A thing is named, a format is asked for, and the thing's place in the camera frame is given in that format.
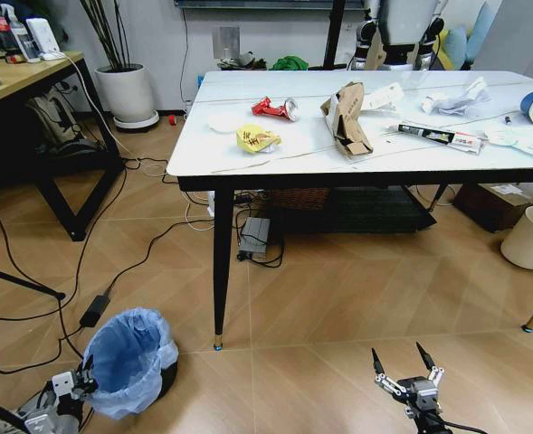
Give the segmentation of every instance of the yellow snack bag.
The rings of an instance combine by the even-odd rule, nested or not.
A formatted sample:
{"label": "yellow snack bag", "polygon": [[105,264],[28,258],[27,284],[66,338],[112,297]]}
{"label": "yellow snack bag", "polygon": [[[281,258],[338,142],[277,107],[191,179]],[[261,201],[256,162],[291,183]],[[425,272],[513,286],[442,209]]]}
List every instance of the yellow snack bag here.
{"label": "yellow snack bag", "polygon": [[279,145],[281,138],[258,125],[245,124],[236,132],[236,141],[238,147],[246,152],[255,154],[270,145]]}

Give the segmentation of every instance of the wall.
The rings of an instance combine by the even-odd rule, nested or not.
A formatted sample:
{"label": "wall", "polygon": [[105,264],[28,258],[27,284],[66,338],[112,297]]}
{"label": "wall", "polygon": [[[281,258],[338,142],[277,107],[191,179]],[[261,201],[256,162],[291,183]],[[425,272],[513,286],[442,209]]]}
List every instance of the wall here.
{"label": "wall", "polygon": [[[105,64],[105,56],[79,0],[49,0],[61,17],[71,40],[64,47],[81,50],[90,69]],[[501,0],[489,0],[499,5]],[[474,23],[483,0],[450,0],[443,11],[448,25]],[[179,78],[185,53],[185,27],[181,10],[172,0],[122,0],[132,60],[145,64],[151,75],[158,109],[182,109]],[[346,12],[337,51],[337,63],[348,62],[354,52],[360,12]],[[240,26],[241,52],[252,51],[269,65],[296,54],[310,65],[322,64],[328,32],[325,11],[208,11],[186,10],[189,54],[184,73],[184,97],[193,99],[197,75],[216,70],[212,53],[212,28]],[[87,109],[81,96],[74,103]]]}
{"label": "wall", "polygon": [[[481,6],[486,0],[449,0],[441,14],[445,21],[445,28],[452,29],[459,25],[472,28],[477,19]],[[493,12],[500,9],[502,0],[487,0]]]}
{"label": "wall", "polygon": [[[473,65],[477,70],[506,70],[533,77],[533,0],[503,0]],[[523,184],[533,193],[533,184]]]}

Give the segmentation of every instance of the cardboard box on floor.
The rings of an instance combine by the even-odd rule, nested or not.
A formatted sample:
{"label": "cardboard box on floor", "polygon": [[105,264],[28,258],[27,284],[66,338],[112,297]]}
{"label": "cardboard box on floor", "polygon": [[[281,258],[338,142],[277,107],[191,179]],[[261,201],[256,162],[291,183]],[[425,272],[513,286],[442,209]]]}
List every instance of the cardboard box on floor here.
{"label": "cardboard box on floor", "polygon": [[363,83],[351,81],[320,106],[335,143],[343,146],[353,156],[373,152],[373,147],[358,123],[364,97]]}
{"label": "cardboard box on floor", "polygon": [[515,226],[533,205],[533,194],[513,184],[465,184],[453,205],[483,229],[497,232]]}

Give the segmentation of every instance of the potted plant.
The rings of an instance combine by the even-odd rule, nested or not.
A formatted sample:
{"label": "potted plant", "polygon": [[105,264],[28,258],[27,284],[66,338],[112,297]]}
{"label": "potted plant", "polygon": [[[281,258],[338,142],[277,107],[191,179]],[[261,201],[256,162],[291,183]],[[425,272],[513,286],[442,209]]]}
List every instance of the potted plant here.
{"label": "potted plant", "polygon": [[102,0],[80,2],[109,61],[109,65],[95,72],[113,113],[115,125],[118,128],[135,129],[155,124],[159,121],[159,115],[154,109],[148,72],[143,65],[131,61],[118,0],[113,0],[115,25],[109,23]]}

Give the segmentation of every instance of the bottle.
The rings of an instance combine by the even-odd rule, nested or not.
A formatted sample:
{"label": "bottle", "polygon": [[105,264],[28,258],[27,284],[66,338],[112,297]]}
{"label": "bottle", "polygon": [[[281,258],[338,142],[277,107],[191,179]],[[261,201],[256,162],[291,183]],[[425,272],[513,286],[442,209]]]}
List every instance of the bottle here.
{"label": "bottle", "polygon": [[3,48],[8,52],[14,52],[16,49],[16,44],[14,43],[13,36],[11,36],[11,30],[8,22],[3,17],[3,14],[0,13],[0,39]]}
{"label": "bottle", "polygon": [[9,28],[13,34],[16,43],[19,45],[21,52],[29,63],[36,63],[41,61],[39,58],[39,51],[36,49],[33,38],[27,32],[27,28],[19,22],[19,19],[14,14],[14,8],[7,3],[1,3],[3,16],[9,20]]}

